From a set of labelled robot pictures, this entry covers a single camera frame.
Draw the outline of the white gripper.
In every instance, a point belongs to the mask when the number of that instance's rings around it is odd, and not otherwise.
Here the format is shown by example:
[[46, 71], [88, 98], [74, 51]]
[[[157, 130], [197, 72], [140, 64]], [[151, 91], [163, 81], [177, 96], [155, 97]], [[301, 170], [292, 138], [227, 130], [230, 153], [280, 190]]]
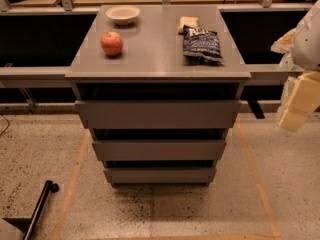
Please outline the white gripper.
[[280, 112], [278, 126], [297, 131], [308, 116], [320, 106], [320, 72], [306, 71], [294, 80], [287, 109]]

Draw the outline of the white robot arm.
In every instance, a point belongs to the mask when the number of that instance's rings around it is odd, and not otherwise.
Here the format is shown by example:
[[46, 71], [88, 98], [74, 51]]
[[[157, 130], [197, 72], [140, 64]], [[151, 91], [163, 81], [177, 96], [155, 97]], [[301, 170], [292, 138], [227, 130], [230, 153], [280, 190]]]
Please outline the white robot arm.
[[277, 126], [295, 132], [320, 106], [320, 1], [271, 50], [304, 70], [299, 77], [288, 78], [278, 109]]

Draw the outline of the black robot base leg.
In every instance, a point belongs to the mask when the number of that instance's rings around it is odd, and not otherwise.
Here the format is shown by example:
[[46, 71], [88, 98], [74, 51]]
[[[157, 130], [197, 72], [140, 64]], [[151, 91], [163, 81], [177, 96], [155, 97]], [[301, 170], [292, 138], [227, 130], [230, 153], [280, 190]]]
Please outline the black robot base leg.
[[24, 233], [22, 240], [31, 240], [37, 222], [41, 216], [42, 210], [46, 203], [47, 197], [50, 193], [56, 193], [59, 191], [59, 186], [57, 183], [54, 183], [51, 180], [47, 180], [44, 184], [42, 192], [38, 198], [37, 204], [34, 208], [33, 214], [30, 218], [30, 222], [28, 223], [28, 228]]

